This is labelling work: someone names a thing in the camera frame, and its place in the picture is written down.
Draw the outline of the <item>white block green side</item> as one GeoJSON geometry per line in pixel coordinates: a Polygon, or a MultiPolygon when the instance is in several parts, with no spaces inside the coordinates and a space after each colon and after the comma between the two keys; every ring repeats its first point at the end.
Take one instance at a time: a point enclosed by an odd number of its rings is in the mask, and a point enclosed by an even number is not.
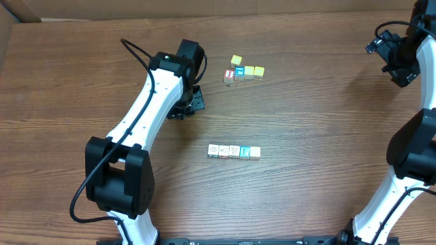
{"type": "Polygon", "coordinates": [[[208,153],[209,157],[218,158],[219,157],[219,145],[209,144],[208,145],[208,153]]]}

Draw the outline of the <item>white block red side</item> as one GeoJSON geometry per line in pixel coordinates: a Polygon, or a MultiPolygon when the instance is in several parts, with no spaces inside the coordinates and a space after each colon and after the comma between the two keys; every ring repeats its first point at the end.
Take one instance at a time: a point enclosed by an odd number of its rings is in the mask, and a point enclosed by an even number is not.
{"type": "Polygon", "coordinates": [[[218,156],[219,158],[227,159],[229,157],[229,146],[219,145],[218,156]]]}

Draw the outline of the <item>blue letter P block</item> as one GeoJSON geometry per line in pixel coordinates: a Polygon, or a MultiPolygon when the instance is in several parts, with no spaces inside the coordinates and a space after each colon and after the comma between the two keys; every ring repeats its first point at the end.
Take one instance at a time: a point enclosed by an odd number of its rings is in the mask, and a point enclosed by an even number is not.
{"type": "Polygon", "coordinates": [[[240,159],[250,159],[251,147],[250,146],[241,146],[239,158],[240,159]]]}

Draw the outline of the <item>lone yellow block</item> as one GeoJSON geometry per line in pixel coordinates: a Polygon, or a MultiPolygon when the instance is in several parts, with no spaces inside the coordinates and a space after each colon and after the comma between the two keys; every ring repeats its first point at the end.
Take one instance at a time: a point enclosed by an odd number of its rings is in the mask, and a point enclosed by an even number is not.
{"type": "Polygon", "coordinates": [[[251,146],[250,147],[250,153],[249,153],[250,159],[258,160],[261,157],[261,148],[259,146],[251,146]]]}

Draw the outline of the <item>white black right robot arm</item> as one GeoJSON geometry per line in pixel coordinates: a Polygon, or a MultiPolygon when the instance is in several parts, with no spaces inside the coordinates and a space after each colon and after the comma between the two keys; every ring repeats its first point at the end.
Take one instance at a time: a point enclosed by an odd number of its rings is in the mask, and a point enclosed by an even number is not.
{"type": "Polygon", "coordinates": [[[391,138],[386,176],[363,211],[326,244],[397,244],[389,234],[410,204],[435,185],[435,0],[414,3],[404,37],[375,29],[366,46],[399,87],[421,77],[420,109],[391,138]]]}

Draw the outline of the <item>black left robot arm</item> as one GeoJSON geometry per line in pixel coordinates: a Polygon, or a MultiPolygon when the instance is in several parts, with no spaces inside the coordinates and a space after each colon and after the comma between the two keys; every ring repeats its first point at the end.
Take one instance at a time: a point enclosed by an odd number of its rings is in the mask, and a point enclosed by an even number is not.
{"type": "Polygon", "coordinates": [[[144,68],[144,87],[122,121],[106,137],[88,141],[86,178],[78,189],[106,213],[92,222],[115,222],[122,236],[117,244],[158,242],[149,214],[155,189],[149,153],[165,119],[182,120],[204,108],[198,82],[207,57],[199,43],[183,39],[176,54],[158,52],[144,68]]]}

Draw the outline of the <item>white letter W block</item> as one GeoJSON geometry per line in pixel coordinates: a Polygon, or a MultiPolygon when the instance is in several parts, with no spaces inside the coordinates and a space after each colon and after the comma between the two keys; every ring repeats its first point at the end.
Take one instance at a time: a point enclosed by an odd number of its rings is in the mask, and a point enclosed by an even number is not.
{"type": "Polygon", "coordinates": [[[230,158],[238,159],[240,157],[240,146],[230,145],[228,156],[230,158]]]}

